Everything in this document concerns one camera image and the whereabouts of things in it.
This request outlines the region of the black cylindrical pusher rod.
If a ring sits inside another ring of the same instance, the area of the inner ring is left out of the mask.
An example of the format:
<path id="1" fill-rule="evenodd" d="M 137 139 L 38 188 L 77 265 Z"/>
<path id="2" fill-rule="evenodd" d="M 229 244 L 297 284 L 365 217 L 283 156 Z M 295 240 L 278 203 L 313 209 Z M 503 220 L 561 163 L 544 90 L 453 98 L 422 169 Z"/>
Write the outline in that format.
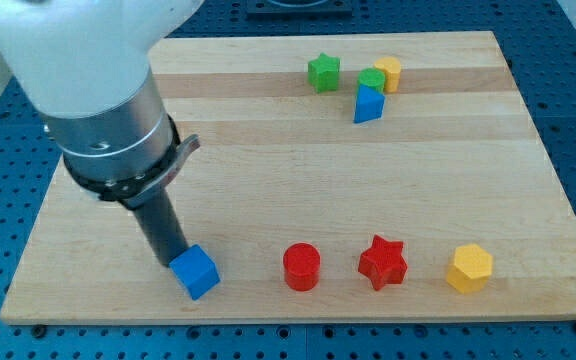
<path id="1" fill-rule="evenodd" d="M 157 261 L 164 267 L 189 248 L 172 202 L 159 191 L 132 210 Z"/>

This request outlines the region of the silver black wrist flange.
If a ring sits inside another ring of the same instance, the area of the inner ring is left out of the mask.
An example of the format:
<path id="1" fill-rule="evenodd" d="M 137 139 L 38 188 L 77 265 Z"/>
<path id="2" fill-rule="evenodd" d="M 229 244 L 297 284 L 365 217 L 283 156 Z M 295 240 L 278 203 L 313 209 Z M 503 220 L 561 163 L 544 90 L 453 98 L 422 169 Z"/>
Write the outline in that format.
<path id="1" fill-rule="evenodd" d="M 132 97 L 106 111 L 41 118 L 75 182 L 128 209 L 163 193 L 200 147 L 196 134 L 180 138 L 151 73 Z"/>

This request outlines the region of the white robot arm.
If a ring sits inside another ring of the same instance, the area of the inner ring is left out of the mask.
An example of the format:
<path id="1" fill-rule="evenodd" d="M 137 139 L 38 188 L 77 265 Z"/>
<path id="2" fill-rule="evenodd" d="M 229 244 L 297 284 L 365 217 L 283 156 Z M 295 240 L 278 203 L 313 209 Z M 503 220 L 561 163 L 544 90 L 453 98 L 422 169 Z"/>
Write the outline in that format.
<path id="1" fill-rule="evenodd" d="M 164 107 L 150 49 L 202 0 L 0 0 L 0 53 L 73 179 L 132 211 L 168 265 L 188 247 L 167 185 L 199 145 Z"/>

